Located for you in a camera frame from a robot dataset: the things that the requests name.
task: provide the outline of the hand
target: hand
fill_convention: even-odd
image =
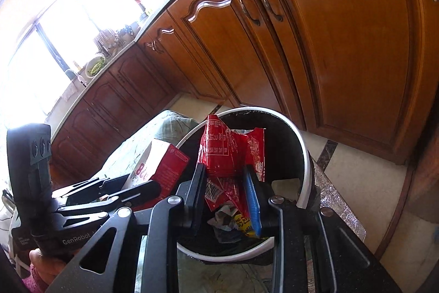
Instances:
[[[47,284],[51,284],[66,266],[66,263],[58,258],[44,256],[40,249],[30,251],[29,258],[38,275]]]

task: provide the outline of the red and white box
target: red and white box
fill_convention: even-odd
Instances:
[[[158,198],[135,207],[133,210],[149,209],[168,197],[188,162],[189,157],[171,143],[153,139],[131,175],[126,179],[122,190],[154,180],[160,184],[162,191]]]

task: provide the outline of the white rim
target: white rim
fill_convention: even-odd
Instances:
[[[303,161],[304,161],[303,185],[302,185],[302,189],[300,190],[300,195],[299,195],[299,198],[297,200],[296,206],[301,208],[301,209],[306,209],[306,206],[307,206],[308,200],[309,200],[309,196],[311,194],[311,183],[312,183],[311,170],[310,170],[311,164],[309,161],[308,150],[306,148],[305,142],[302,138],[302,135],[300,134],[299,129],[294,125],[293,122],[291,122],[284,115],[280,114],[279,112],[273,111],[273,110],[268,109],[268,108],[263,108],[263,107],[233,108],[231,110],[221,112],[220,114],[218,114],[218,117],[222,117],[226,114],[233,113],[233,112],[249,111],[249,110],[250,111],[266,112],[266,113],[269,113],[273,116],[280,118],[286,124],[288,124],[291,127],[291,129],[293,130],[293,132],[296,134],[296,136],[300,142],[300,145],[302,147],[302,152],[304,153],[304,155],[303,155]],[[207,121],[203,121],[199,125],[197,125],[194,129],[192,129],[186,136],[183,137],[183,139],[177,144],[176,147],[180,148],[183,145],[183,143],[186,142],[186,140],[188,140],[188,138],[190,136],[192,136],[200,128],[204,127],[206,125],[206,122]],[[256,247],[253,247],[252,249],[250,249],[248,251],[238,253],[236,255],[231,255],[231,256],[214,257],[214,256],[201,255],[199,253],[190,251],[186,247],[183,247],[182,245],[177,243],[177,248],[181,252],[185,253],[186,255],[191,256],[191,257],[196,258],[196,259],[200,259],[202,261],[217,262],[217,263],[245,261],[246,259],[251,259],[253,257],[258,256],[258,255],[268,251],[269,249],[271,249],[273,247],[274,247],[274,237],[270,237],[267,240],[265,240],[264,242],[262,242],[260,245],[257,245]]]

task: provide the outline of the black robotic device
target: black robotic device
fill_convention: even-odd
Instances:
[[[196,235],[201,224],[207,181],[203,164],[197,165],[192,180],[182,183],[176,195],[152,209],[133,212],[130,207],[159,195],[157,183],[149,181],[121,191],[126,176],[91,179],[52,193],[48,125],[9,130],[7,152],[20,216],[12,229],[14,240],[23,248],[39,246],[47,255],[70,260],[47,293],[67,289],[73,293],[133,292],[144,235],[148,238],[142,293],[179,292],[176,242],[180,235]],[[295,202],[274,196],[251,166],[243,169],[243,181],[256,233],[275,237],[272,293],[308,292],[305,236],[313,257],[316,292],[401,292],[333,210],[299,209]],[[93,202],[103,194],[107,200]],[[75,256],[68,256],[78,248]],[[7,292],[28,292],[4,252],[0,267]]]

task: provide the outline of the silver foil mat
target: silver foil mat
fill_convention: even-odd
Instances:
[[[320,188],[320,207],[330,207],[333,209],[349,226],[349,228],[355,232],[359,239],[364,241],[366,230],[363,225],[359,222],[358,218],[349,208],[348,204],[346,204],[346,201],[328,179],[323,170],[317,165],[315,160],[313,160],[313,162],[316,185]]]

